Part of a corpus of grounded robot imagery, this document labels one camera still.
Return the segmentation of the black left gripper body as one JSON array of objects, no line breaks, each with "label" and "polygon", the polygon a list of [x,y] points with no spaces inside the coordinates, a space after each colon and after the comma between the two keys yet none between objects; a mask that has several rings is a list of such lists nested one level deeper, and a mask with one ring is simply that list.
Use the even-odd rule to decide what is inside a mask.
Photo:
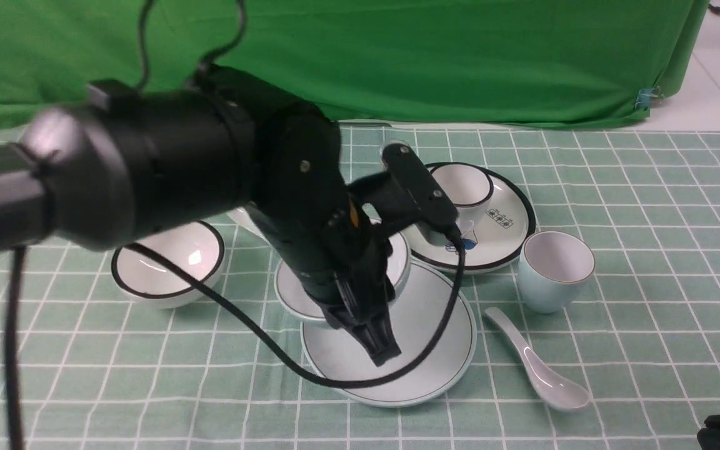
[{"label": "black left gripper body", "polygon": [[386,314],[386,243],[346,187],[337,126],[298,103],[260,123],[257,137],[261,163],[247,210],[303,290],[335,316]]}]

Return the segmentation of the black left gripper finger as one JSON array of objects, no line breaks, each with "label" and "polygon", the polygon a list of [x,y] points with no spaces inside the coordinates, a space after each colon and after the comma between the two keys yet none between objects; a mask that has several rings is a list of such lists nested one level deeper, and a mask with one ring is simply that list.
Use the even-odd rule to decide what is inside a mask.
[{"label": "black left gripper finger", "polygon": [[375,366],[402,351],[393,335],[389,303],[396,296],[392,284],[338,284],[334,304],[326,305],[326,322],[348,333]]}]

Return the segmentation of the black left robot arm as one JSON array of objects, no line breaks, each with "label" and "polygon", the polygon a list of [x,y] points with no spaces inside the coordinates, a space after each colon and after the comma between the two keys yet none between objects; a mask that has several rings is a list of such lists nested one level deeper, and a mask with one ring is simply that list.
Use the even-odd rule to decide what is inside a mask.
[{"label": "black left robot arm", "polygon": [[217,66],[177,91],[118,81],[40,112],[0,145],[0,251],[57,234],[103,251],[243,208],[315,301],[363,320],[394,294],[320,108]]}]

